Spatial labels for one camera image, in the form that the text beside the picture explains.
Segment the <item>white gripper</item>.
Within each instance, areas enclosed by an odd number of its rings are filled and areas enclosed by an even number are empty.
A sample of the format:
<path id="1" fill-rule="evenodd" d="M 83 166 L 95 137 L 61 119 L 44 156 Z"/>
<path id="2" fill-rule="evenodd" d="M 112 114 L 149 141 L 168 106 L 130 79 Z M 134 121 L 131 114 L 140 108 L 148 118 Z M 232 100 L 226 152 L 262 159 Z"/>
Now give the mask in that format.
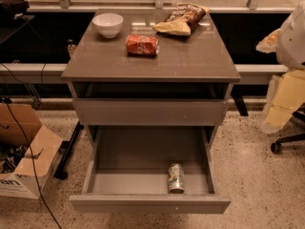
<path id="1" fill-rule="evenodd" d="M 256 45 L 258 52 L 276 52 L 277 61 L 292 69 L 305 69 L 305 1 L 281 25 Z"/>

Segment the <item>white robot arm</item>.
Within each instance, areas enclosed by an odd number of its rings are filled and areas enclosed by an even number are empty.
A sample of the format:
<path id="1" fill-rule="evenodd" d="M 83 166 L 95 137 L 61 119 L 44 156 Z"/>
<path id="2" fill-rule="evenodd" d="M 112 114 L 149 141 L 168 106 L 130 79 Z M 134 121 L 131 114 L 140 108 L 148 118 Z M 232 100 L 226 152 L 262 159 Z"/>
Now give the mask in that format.
<path id="1" fill-rule="evenodd" d="M 280 131 L 305 103 L 305 1 L 256 49 L 274 52 L 277 62 L 288 68 L 282 76 L 272 77 L 267 91 L 260 129 L 272 134 Z"/>

